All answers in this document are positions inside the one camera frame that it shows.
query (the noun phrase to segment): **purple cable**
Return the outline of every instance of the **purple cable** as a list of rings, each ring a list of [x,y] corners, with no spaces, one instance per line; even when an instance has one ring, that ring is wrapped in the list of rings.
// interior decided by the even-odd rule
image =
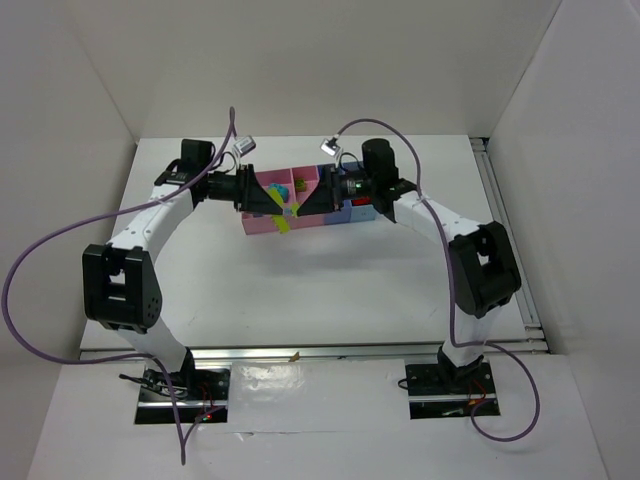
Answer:
[[[359,123],[373,123],[376,125],[380,125],[381,127],[384,127],[387,130],[393,132],[409,148],[409,150],[411,151],[411,154],[413,155],[413,159],[416,162],[416,190],[418,192],[418,195],[421,198],[422,204],[427,208],[427,210],[429,210],[429,213],[433,217],[433,220],[438,229],[438,235],[440,236],[440,241],[442,242],[442,246],[444,247],[444,259],[445,259],[445,263],[447,264],[447,277],[449,281],[449,338],[451,339],[451,345],[453,345],[455,348],[474,347],[478,345],[487,345],[491,348],[495,348],[496,350],[504,353],[505,355],[515,360],[515,362],[518,365],[520,365],[525,375],[529,379],[529,382],[531,383],[531,388],[533,389],[533,396],[536,404],[535,413],[533,415],[533,420],[531,420],[531,423],[524,431],[512,437],[495,437],[485,432],[484,430],[482,430],[482,428],[480,428],[480,426],[476,422],[475,414],[479,407],[489,402],[490,400],[485,400],[483,402],[480,402],[473,407],[470,414],[471,423],[482,436],[490,440],[493,440],[495,442],[504,442],[504,443],[515,442],[516,440],[520,440],[521,438],[526,437],[535,428],[535,426],[538,423],[538,419],[540,418],[540,393],[538,392],[538,386],[536,385],[536,382],[533,379],[533,376],[531,375],[531,372],[529,371],[527,366],[524,363],[522,363],[522,361],[516,355],[506,350],[505,348],[501,347],[500,345],[496,345],[495,343],[492,343],[492,342],[458,343],[456,341],[456,296],[455,296],[456,293],[455,293],[455,280],[453,278],[453,266],[451,264],[451,255],[449,254],[449,242],[447,242],[447,235],[444,231],[444,227],[442,226],[442,222],[440,221],[440,217],[438,217],[438,214],[436,213],[435,209],[424,198],[422,194],[422,187],[420,185],[420,179],[422,176],[422,165],[420,164],[420,157],[418,156],[418,152],[416,152],[416,149],[413,147],[409,139],[405,137],[402,133],[400,133],[400,131],[398,131],[388,123],[383,122],[381,120],[376,120],[375,118],[359,118],[357,120],[353,120],[347,123],[340,130],[338,130],[337,134],[342,135],[348,128],[352,127],[353,125],[357,125]]]
[[[172,199],[176,195],[179,195],[180,193],[182,193],[185,190],[191,188],[193,185],[195,185],[197,182],[199,182],[209,172],[211,167],[213,165],[215,165],[215,163],[220,159],[220,157],[222,156],[222,153],[225,151],[225,148],[227,147],[227,144],[229,143],[231,135],[235,135],[235,131],[236,131],[235,130],[235,118],[236,118],[236,111],[235,111],[235,109],[233,107],[231,107],[229,109],[229,128],[227,129],[227,133],[226,133],[226,136],[224,138],[224,141],[222,142],[222,145],[220,146],[220,150],[211,159],[211,162],[209,163],[209,165],[207,165],[204,168],[204,170],[202,170],[202,172],[200,172],[195,178],[193,178],[193,180],[191,180],[190,182],[186,183],[185,185],[180,187],[175,192],[172,192],[169,195],[166,195],[166,196],[162,197],[160,200],[154,200],[152,202],[143,203],[143,204],[137,205],[135,207],[129,207],[129,208],[125,208],[123,210],[119,210],[119,211],[116,211],[116,212],[105,213],[105,214],[102,214],[102,215],[97,215],[95,217],[88,218],[86,220],[81,220],[79,222],[76,222],[76,223],[73,223],[71,225],[68,225],[68,226],[66,226],[64,228],[56,230],[55,232],[52,232],[52,233],[42,237],[40,240],[36,241],[35,243],[33,243],[32,245],[27,247],[25,249],[25,251],[22,252],[18,256],[16,261],[13,262],[13,265],[11,265],[11,268],[9,269],[9,272],[7,273],[7,276],[6,276],[5,280],[4,280],[4,286],[2,288],[2,316],[4,317],[4,322],[7,325],[7,329],[9,330],[9,333],[11,333],[11,335],[13,335],[13,337],[16,339],[16,341],[25,350],[27,350],[28,352],[34,354],[37,357],[42,358],[43,360],[47,360],[47,361],[53,362],[53,363],[58,363],[58,364],[61,364],[61,365],[95,365],[95,364],[99,364],[99,363],[116,362],[118,360],[126,360],[126,359],[131,359],[131,358],[140,358],[140,359],[141,358],[145,358],[145,359],[152,360],[156,365],[158,365],[158,368],[162,372],[162,375],[164,376],[164,379],[167,382],[167,389],[169,390],[169,397],[171,397],[171,405],[172,405],[172,409],[173,409],[173,419],[176,422],[176,427],[177,427],[177,430],[178,430],[178,440],[180,442],[180,459],[181,459],[182,465],[184,465],[186,463],[186,457],[187,457],[186,443],[187,443],[187,438],[188,437],[184,436],[184,434],[182,432],[182,427],[180,426],[180,413],[178,411],[178,406],[177,406],[178,399],[176,398],[176,392],[175,392],[175,389],[173,388],[173,382],[171,382],[171,377],[169,376],[169,372],[167,372],[167,369],[165,368],[165,366],[157,358],[153,357],[152,355],[145,354],[145,353],[127,353],[127,354],[124,354],[124,355],[114,355],[114,356],[111,356],[111,357],[98,358],[98,359],[94,359],[94,360],[68,360],[66,358],[56,357],[56,356],[53,356],[53,355],[49,355],[48,353],[45,353],[45,352],[43,352],[41,350],[38,350],[36,347],[31,345],[20,334],[20,332],[18,332],[18,330],[16,329],[16,327],[15,327],[15,325],[13,323],[13,319],[11,318],[11,315],[9,313],[9,289],[11,288],[11,283],[13,282],[13,277],[15,276],[16,272],[18,271],[18,268],[20,267],[22,262],[24,262],[24,260],[34,250],[36,250],[38,247],[40,247],[41,245],[45,244],[49,240],[51,240],[53,238],[56,238],[56,237],[58,237],[58,236],[60,236],[60,235],[62,235],[64,233],[70,232],[71,230],[75,230],[76,228],[80,228],[80,227],[83,227],[85,225],[89,225],[91,223],[98,222],[100,220],[105,220],[107,218],[112,218],[112,217],[118,217],[120,215],[125,215],[127,213],[138,212],[138,211],[144,210],[146,208],[154,207],[156,205],[159,205],[160,203],[163,203],[163,202],[166,202],[167,200]]]

